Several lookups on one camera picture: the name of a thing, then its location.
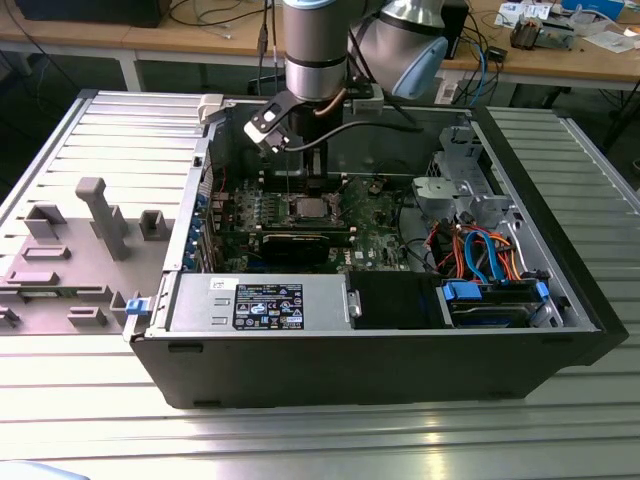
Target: power supply label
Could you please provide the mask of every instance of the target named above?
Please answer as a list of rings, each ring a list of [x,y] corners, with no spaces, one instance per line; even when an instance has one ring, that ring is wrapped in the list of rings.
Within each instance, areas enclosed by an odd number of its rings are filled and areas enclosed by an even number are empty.
[[[238,285],[236,330],[303,330],[302,285]]]

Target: wooden table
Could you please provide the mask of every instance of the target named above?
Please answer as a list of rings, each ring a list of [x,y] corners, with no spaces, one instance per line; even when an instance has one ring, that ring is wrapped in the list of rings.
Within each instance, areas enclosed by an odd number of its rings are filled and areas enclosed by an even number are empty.
[[[200,10],[230,6],[232,0],[199,0]],[[509,45],[509,30],[492,28],[500,0],[474,0],[474,17],[491,45],[508,51],[500,81],[584,88],[629,90],[640,78],[640,51],[614,54],[583,39],[577,39],[571,51],[536,49],[525,51]],[[229,12],[211,14],[220,21],[252,10],[261,2],[246,3]],[[122,25],[101,25],[72,22],[34,22],[25,20],[14,6],[12,13],[29,34],[51,54],[114,58],[120,62],[127,88],[144,89],[138,62],[156,60],[202,64],[257,65],[256,43],[261,15],[256,14],[233,22],[231,28],[216,30],[229,33],[225,39],[208,31],[181,25],[165,18],[155,29]],[[280,62],[284,54],[282,12],[276,12]],[[188,23],[195,21],[193,9],[187,3],[175,15]],[[623,14],[621,21],[638,21],[640,15]],[[20,29],[11,21],[4,7],[0,9],[0,49],[5,51],[38,52]],[[265,65],[272,65],[271,54]],[[470,47],[460,46],[454,60],[443,63],[439,72],[443,88],[470,78],[478,66]]]

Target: floor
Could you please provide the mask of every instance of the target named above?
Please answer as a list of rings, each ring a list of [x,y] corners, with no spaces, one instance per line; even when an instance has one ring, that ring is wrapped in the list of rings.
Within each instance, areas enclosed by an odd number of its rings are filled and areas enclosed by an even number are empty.
[[[73,71],[75,83],[82,88],[125,88],[115,61],[79,57],[55,57],[54,60],[65,71]],[[0,58],[0,62],[6,63],[6,60]],[[32,75],[21,78],[14,73],[0,82],[0,142],[3,144],[0,200],[37,154],[76,95],[75,88],[46,58],[32,55],[29,62]],[[241,95],[246,94],[247,81],[255,76],[255,69],[251,67],[207,66],[206,77],[202,71],[196,64],[143,63],[144,81],[149,91]],[[512,91],[512,86],[501,86],[493,104],[508,102]],[[521,106],[539,106],[546,92],[543,87],[527,87],[526,104]],[[555,107],[567,111],[596,144],[602,140],[614,111],[598,91],[584,89],[561,95]],[[637,131],[637,124],[636,121],[627,129],[609,153],[610,161],[634,189],[640,187],[640,177],[634,175],[631,167],[631,162],[640,157],[640,140],[633,133]]]

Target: robotic arm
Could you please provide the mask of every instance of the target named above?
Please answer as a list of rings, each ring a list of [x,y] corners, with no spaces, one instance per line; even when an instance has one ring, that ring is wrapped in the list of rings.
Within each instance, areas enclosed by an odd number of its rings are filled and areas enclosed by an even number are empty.
[[[275,153],[302,151],[308,181],[321,181],[327,144],[319,140],[342,125],[342,103],[380,92],[350,83],[347,64],[391,95],[419,97],[447,50],[441,36],[443,1],[284,0],[287,90],[252,117],[245,125],[247,135]],[[285,118],[303,147],[288,146]]]

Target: side panel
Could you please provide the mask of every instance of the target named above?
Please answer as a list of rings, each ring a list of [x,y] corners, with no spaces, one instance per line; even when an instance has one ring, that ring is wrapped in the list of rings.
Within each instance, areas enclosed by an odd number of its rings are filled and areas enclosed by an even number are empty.
[[[523,398],[599,333],[144,340],[135,354],[176,408]]]
[[[545,115],[555,118],[551,112]],[[526,211],[535,224],[589,319],[606,333],[596,350],[585,352],[580,357],[579,363],[590,365],[622,343],[629,334],[593,279],[576,247],[562,229],[547,201],[531,180],[492,113],[486,108],[480,108],[476,111],[476,118],[481,130],[478,133],[483,137],[483,144],[491,160],[511,187],[509,193],[516,203],[524,205],[523,213]],[[568,143],[580,149],[577,142]]]

